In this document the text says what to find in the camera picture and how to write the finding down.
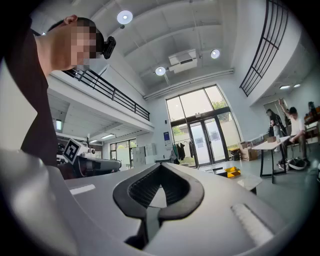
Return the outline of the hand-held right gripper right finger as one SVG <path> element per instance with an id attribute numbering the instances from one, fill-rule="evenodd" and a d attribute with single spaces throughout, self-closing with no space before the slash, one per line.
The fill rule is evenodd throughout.
<path id="1" fill-rule="evenodd" d="M 178 165 L 197 179 L 204 198 L 188 217 L 163 222 L 147 245 L 155 256 L 276 256 L 285 223 L 254 193 L 235 181 Z"/>

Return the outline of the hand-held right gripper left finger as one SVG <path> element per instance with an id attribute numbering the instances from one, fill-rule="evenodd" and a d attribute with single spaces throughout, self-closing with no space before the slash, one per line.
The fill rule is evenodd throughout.
<path id="1" fill-rule="evenodd" d="M 160 164 L 114 174 L 70 179 L 65 183 L 75 205 L 80 256 L 161 256 L 162 244 L 150 248 L 148 229 L 158 224 L 158 208 L 150 203 L 158 191 Z"/>

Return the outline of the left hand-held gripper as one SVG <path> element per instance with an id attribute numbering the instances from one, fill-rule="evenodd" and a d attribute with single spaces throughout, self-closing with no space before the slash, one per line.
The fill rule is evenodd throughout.
<path id="1" fill-rule="evenodd" d="M 69 139 L 62 156 L 64 163 L 57 165 L 64 179 L 93 177 L 96 173 L 119 172 L 122 162 L 119 160 L 97 159 L 91 160 L 96 153 L 95 149 L 84 145 L 72 138 Z"/>

